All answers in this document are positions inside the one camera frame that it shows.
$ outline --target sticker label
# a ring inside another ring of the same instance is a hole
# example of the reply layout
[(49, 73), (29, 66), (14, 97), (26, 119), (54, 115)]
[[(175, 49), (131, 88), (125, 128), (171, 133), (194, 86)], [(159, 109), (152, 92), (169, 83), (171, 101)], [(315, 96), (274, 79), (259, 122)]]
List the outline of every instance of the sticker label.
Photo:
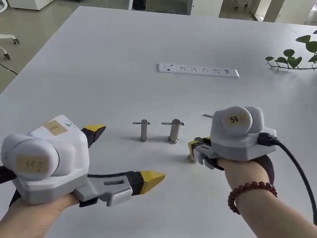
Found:
[(67, 129), (56, 120), (49, 121), (43, 126), (54, 136), (67, 132)]
[(228, 115), (226, 117), (226, 124), (231, 126), (246, 125), (249, 120), (246, 119), (244, 114)]
[(15, 171), (46, 174), (49, 171), (48, 158), (45, 156), (16, 155)]

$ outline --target plant stem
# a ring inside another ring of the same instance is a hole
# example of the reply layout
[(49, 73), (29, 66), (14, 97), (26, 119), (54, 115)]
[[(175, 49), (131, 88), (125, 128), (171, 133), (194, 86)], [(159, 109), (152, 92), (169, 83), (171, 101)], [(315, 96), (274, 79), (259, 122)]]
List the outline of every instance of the plant stem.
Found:
[(305, 70), (305, 69), (317, 69), (317, 67), (316, 68), (314, 68), (314, 67), (311, 67), (311, 68), (299, 68), (299, 67), (297, 67), (297, 68), (287, 68), (287, 67), (281, 67), (281, 66), (273, 66), (272, 64), (270, 64), (269, 62), (267, 62), (268, 63), (268, 65), (271, 67), (271, 68), (285, 68), (285, 69), (295, 69), (295, 70)]

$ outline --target electrical outlet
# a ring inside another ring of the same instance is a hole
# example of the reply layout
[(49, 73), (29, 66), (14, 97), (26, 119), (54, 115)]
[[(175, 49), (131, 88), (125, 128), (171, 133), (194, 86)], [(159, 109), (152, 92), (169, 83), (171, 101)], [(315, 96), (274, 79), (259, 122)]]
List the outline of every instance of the electrical outlet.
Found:
[(238, 78), (239, 73), (236, 69), (220, 68), (220, 67), (208, 67), (208, 66), (189, 66), (178, 65), (172, 63), (159, 63), (158, 71), (165, 73), (183, 73), (183, 74), (195, 74), (217, 77), (230, 77)]

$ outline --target cable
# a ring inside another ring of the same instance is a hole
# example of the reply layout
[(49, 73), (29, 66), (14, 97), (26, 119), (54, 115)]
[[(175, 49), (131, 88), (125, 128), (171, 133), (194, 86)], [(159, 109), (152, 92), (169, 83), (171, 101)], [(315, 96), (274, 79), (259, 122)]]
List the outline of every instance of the cable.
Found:
[(284, 150), (284, 152), (289, 156), (289, 158), (291, 159), (291, 161), (294, 163), (295, 167), (297, 168), (299, 174), (301, 175), (304, 185), (307, 189), (308, 192), (308, 196), (311, 200), (311, 204), (312, 204), (312, 210), (313, 210), (313, 222), (314, 224), (317, 226), (317, 208), (316, 208), (316, 202), (315, 202), (315, 198), (314, 198), (314, 194), (313, 191), (311, 189), (311, 186), (308, 182), (308, 179), (304, 173), (304, 171), (302, 170), (301, 166), (299, 165), (299, 163), (297, 162), (297, 160), (295, 159), (295, 157), (292, 155), (292, 153), (286, 148), (285, 145), (283, 145), (279, 140), (274, 141), (274, 145), (278, 145), (282, 150)]
[(279, 146), (288, 155), (288, 157), (291, 159), (291, 161), (294, 163), (294, 165), (297, 168), (300, 176), (302, 177), (302, 180), (303, 180), (304, 185), (306, 187), (309, 199), (310, 199), (311, 204), (312, 204), (313, 223), (317, 226), (317, 207), (316, 207), (316, 201), (314, 198), (314, 194), (313, 194), (312, 188), (308, 182), (308, 179), (307, 179), (303, 169), (301, 168), (301, 166), (299, 165), (299, 163), (297, 162), (297, 160), (295, 159), (293, 154), (289, 151), (289, 149), (287, 149), (287, 147), (283, 143), (281, 143), (275, 136), (273, 136), (269, 133), (260, 133), (259, 137), (258, 137), (258, 144), (264, 145), (264, 146), (272, 146), (272, 145)]
[(6, 70), (9, 70), (11, 73), (14, 73), (15, 75), (18, 75), (17, 72), (13, 71), (12, 69), (9, 69), (8, 67), (4, 66), (2, 63), (0, 63), (0, 65), (5, 68)]

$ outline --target metal pin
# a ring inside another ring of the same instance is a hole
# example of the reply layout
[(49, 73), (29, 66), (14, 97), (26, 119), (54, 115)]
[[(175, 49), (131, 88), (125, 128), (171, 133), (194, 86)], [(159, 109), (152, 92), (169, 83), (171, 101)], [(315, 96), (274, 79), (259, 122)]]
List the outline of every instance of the metal pin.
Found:
[(170, 135), (168, 137), (168, 141), (170, 144), (176, 144), (178, 142), (178, 132), (179, 127), (181, 125), (185, 125), (185, 123), (181, 122), (179, 119), (174, 119), (172, 122), (162, 122), (162, 125), (171, 125)]
[(143, 119), (141, 122), (133, 122), (133, 124), (140, 124), (141, 125), (141, 138), (140, 138), (140, 140), (142, 142), (146, 142), (148, 140), (148, 137), (147, 137), (148, 125), (150, 125), (151, 123), (148, 122), (147, 120)]
[(208, 115), (208, 114), (203, 114), (204, 117), (208, 117), (208, 118), (213, 118), (212, 115)]

